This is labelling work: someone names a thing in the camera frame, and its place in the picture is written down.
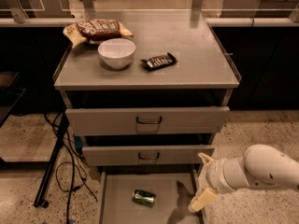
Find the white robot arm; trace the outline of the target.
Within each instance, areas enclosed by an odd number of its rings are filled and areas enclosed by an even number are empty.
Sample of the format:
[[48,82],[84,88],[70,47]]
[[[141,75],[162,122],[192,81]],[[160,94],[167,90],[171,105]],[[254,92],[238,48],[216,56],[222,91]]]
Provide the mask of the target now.
[[204,167],[198,188],[188,209],[198,212],[214,202],[220,194],[239,189],[299,190],[299,162],[267,145],[253,145],[236,158],[214,160],[199,153]]

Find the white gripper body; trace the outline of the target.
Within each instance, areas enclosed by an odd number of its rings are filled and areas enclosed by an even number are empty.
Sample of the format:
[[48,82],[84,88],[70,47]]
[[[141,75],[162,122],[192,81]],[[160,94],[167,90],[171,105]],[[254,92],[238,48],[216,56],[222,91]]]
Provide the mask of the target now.
[[207,167],[206,180],[220,194],[249,186],[242,157],[214,160]]

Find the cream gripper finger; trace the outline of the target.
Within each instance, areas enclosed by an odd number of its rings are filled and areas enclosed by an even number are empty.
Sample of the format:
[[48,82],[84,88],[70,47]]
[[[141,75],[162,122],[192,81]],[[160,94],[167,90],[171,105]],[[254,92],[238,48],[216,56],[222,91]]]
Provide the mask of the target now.
[[188,210],[190,212],[199,212],[205,206],[214,202],[218,197],[218,193],[211,187],[205,187],[197,190],[195,196],[192,198]]
[[203,152],[200,152],[198,156],[202,160],[204,165],[209,165],[214,161],[210,156]]

